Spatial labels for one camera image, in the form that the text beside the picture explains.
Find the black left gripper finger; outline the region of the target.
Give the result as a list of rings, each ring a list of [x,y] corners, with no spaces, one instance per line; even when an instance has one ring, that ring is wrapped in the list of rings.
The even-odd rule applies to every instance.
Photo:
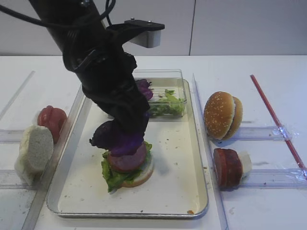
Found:
[[[144,136],[148,125],[148,115],[142,115],[135,119],[128,118],[121,121],[115,116],[112,116],[112,137],[140,135]]]

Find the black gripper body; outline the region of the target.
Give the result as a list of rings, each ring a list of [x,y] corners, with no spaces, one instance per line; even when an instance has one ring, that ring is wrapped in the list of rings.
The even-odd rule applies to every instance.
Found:
[[[122,125],[147,124],[149,104],[132,75],[136,68],[134,57],[107,38],[78,59],[78,38],[79,32],[68,33],[63,62],[68,71],[78,76],[84,94]]]

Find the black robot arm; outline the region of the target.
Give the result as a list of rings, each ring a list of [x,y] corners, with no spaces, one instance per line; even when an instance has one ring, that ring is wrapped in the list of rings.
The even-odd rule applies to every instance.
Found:
[[[30,4],[38,18],[5,6],[0,10],[47,28],[62,52],[65,68],[79,78],[84,95],[113,116],[114,126],[122,133],[143,135],[149,104],[132,75],[136,60],[122,47],[132,30],[125,23],[103,26],[115,1],[103,13],[92,0],[33,0]]]

